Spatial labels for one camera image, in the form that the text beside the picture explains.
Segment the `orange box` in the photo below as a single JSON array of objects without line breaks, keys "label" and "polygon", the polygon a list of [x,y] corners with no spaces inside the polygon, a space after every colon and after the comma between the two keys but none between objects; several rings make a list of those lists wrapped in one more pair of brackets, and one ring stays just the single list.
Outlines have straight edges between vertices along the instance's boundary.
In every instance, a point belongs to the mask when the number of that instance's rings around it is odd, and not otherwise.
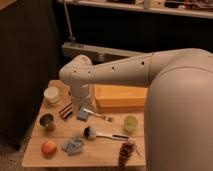
[{"label": "orange box", "polygon": [[143,107],[147,88],[95,85],[98,107]]}]

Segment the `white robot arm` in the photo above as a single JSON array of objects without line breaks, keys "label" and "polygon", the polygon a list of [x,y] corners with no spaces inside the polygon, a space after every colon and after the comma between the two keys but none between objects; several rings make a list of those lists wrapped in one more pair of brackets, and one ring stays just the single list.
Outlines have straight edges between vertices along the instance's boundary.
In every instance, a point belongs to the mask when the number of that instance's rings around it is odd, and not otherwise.
[{"label": "white robot arm", "polygon": [[212,57],[201,49],[181,49],[93,66],[80,55],[59,75],[78,105],[89,101],[89,84],[149,87],[144,115],[148,170],[212,171]]}]

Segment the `gray cloth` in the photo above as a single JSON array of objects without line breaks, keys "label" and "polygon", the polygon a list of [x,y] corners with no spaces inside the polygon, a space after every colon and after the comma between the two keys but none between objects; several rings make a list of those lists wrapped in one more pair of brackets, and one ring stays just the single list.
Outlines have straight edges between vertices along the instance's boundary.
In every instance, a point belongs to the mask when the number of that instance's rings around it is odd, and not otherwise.
[{"label": "gray cloth", "polygon": [[81,153],[83,151],[83,139],[82,138],[71,138],[65,141],[61,148],[65,151],[68,155],[75,155]]}]

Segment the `white cup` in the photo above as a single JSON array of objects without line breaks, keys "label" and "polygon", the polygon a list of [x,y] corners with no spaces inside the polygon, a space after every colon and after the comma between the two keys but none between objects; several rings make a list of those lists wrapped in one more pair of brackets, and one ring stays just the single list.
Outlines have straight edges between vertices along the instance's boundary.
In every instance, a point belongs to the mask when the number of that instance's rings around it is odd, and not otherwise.
[{"label": "white cup", "polygon": [[59,90],[57,87],[49,87],[44,91],[44,97],[51,103],[55,104],[59,101]]}]

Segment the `red apple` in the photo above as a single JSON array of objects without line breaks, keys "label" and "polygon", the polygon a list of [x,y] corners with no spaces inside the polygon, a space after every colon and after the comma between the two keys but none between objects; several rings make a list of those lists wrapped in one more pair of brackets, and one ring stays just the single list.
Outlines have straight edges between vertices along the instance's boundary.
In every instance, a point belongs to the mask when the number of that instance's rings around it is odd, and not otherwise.
[{"label": "red apple", "polygon": [[44,142],[43,145],[41,146],[41,152],[46,157],[49,157],[55,154],[56,150],[57,150],[57,145],[55,142],[51,140]]}]

